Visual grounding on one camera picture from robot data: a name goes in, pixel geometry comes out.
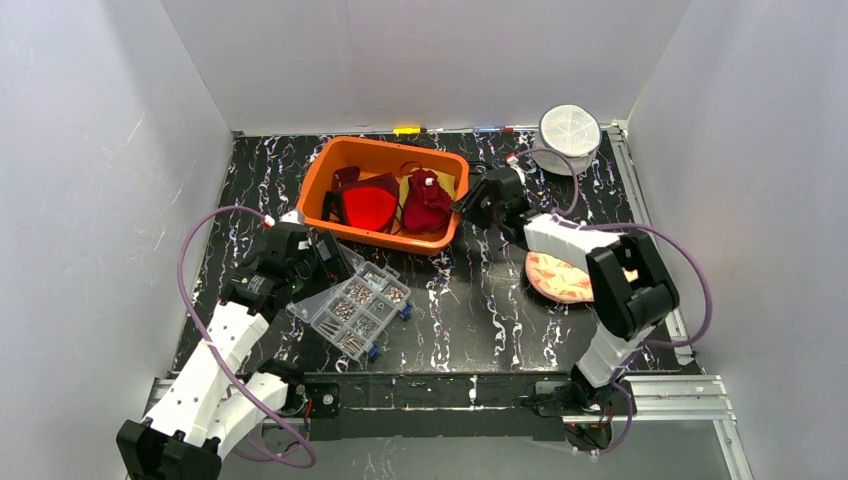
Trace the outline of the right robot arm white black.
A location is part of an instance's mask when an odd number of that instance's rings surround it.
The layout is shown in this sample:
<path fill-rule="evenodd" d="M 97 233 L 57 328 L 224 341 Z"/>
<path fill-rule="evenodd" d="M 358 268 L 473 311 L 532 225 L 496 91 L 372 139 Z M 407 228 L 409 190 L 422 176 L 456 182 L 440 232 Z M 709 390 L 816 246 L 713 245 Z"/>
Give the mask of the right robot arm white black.
<path fill-rule="evenodd" d="M 561 211 L 533 207 L 519 174 L 490 170 L 452 211 L 481 228 L 497 228 L 512 244 L 563 260 L 588 275 L 597 328 L 568 380 L 529 401 L 538 413 L 605 407 L 625 366 L 655 327 L 680 304 L 678 290 L 650 236 L 583 227 Z"/>

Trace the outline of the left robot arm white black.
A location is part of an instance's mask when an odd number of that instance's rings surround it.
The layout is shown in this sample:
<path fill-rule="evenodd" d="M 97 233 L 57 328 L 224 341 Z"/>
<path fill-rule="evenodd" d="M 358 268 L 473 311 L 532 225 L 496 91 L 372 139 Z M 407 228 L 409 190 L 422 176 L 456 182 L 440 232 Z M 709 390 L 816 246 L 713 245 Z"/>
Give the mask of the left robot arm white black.
<path fill-rule="evenodd" d="M 160 400 L 116 443 L 132 479 L 216 479 L 233 448 L 286 404 L 291 375 L 273 361 L 235 373 L 287 306 L 354 274 L 336 237 L 281 222 L 228 275 L 201 341 Z"/>

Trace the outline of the peach print mesh laundry bag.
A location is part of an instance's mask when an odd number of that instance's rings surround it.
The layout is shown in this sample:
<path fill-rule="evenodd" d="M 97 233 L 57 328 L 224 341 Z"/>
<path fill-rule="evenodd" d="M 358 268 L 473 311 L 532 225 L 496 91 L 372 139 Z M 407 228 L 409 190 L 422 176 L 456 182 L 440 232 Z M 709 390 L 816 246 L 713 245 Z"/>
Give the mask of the peach print mesh laundry bag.
<path fill-rule="evenodd" d="M 531 287 L 557 303 L 578 304 L 594 301 L 589 276 L 553 256 L 528 252 L 525 258 L 525 275 Z"/>

